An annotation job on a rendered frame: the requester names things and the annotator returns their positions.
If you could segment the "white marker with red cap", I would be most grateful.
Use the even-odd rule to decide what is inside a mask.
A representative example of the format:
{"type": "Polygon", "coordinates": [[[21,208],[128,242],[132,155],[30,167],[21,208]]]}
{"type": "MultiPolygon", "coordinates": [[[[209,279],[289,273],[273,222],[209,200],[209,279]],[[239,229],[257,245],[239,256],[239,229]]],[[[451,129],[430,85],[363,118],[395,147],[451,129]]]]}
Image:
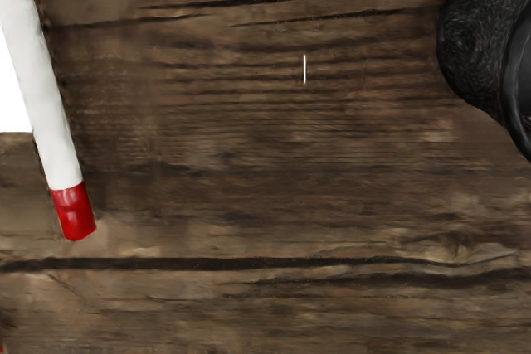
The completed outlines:
{"type": "Polygon", "coordinates": [[[2,28],[63,236],[96,231],[35,0],[0,0],[2,28]]]}

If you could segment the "black mesh pen holder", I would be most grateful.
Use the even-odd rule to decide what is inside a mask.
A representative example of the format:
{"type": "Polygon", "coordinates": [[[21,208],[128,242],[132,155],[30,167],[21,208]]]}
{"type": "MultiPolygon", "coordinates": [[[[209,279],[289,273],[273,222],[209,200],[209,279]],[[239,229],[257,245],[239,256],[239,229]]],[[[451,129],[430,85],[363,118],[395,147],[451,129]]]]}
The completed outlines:
{"type": "Polygon", "coordinates": [[[531,0],[446,0],[436,56],[450,88],[531,162],[531,0]]]}

